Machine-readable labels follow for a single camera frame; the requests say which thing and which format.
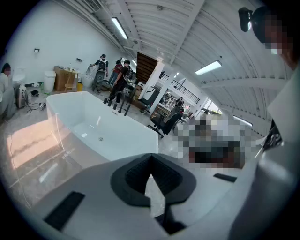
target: freestanding bathtub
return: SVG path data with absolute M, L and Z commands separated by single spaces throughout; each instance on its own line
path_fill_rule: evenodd
M 155 131 L 88 92 L 51 95 L 46 101 L 54 137 L 84 168 L 132 155 L 158 153 Z

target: bathtub faucet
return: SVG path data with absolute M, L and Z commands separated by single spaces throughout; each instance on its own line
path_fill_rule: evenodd
M 118 92 L 115 93 L 115 96 L 117 97 L 118 94 L 121 94 L 123 96 L 123 102 L 121 104 L 120 110 L 118 110 L 118 112 L 121 113 L 122 112 L 122 107 L 123 107 L 124 102 L 125 102 L 125 95 L 122 91 L 118 91 Z

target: marble floor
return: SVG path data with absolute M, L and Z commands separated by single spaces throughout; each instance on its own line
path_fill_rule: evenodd
M 48 95 L 40 93 L 39 97 L 32 97 L 30 102 L 45 103 Z M 90 89 L 84 89 L 101 100 L 109 95 L 109 92 L 97 94 Z M 7 192 L 17 202 L 31 208 L 43 196 L 61 183 L 65 182 L 78 172 L 82 167 L 76 163 L 55 141 L 51 134 L 47 120 L 47 111 L 33 110 L 27 113 L 28 107 L 17 110 L 16 114 L 0 125 L 2 153 L 0 160 L 1 180 L 7 188 Z M 144 124 L 151 124 L 148 115 L 140 113 L 139 109 L 132 106 L 128 116 Z M 180 159 L 185 168 L 207 169 L 197 164 L 189 164 L 188 152 L 177 141 L 173 131 L 159 138 L 159 153 L 163 153 Z M 224 170 L 211 170 L 211 173 Z M 159 191 L 153 179 L 149 179 L 146 195 L 151 198 L 151 215 L 158 216 L 164 210 L 164 197 Z

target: black chair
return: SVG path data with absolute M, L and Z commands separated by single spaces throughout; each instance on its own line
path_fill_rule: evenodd
M 162 130 L 164 134 L 169 134 L 171 129 L 176 125 L 178 119 L 182 117 L 182 114 L 177 113 L 174 116 L 172 116 L 166 123 L 163 121 L 164 116 L 160 115 L 160 117 L 154 117 L 151 118 L 151 122 L 154 123 L 154 127 L 151 125 L 148 125 L 149 128 L 153 129 L 156 131 L 161 137 L 163 138 L 164 136 L 159 132 L 159 130 Z

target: ceiling light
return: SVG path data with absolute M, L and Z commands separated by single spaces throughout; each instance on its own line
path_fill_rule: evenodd
M 124 29 L 123 29 L 121 23 L 119 22 L 119 20 L 116 17 L 112 17 L 112 21 L 113 21 L 114 25 L 116 25 L 117 29 L 120 31 L 122 36 L 125 39 L 128 39 L 128 36 L 127 36 L 126 32 L 124 31 Z
M 204 73 L 207 73 L 209 71 L 212 71 L 216 68 L 219 68 L 222 66 L 222 63 L 220 63 L 218 60 L 217 61 L 214 61 L 213 63 L 199 69 L 197 72 L 195 72 L 197 75 L 202 75 Z
M 239 117 L 237 117 L 237 116 L 233 116 L 233 118 L 234 119 L 237 119 L 237 120 L 239 120 L 239 121 L 241 121 L 241 122 L 243 122 L 243 123 L 246 123 L 247 125 L 249 125 L 249 126 L 251 126 L 252 127 L 252 123 L 251 122 L 248 122 L 248 121 L 246 121 L 246 120 L 243 120 L 242 118 L 239 118 Z

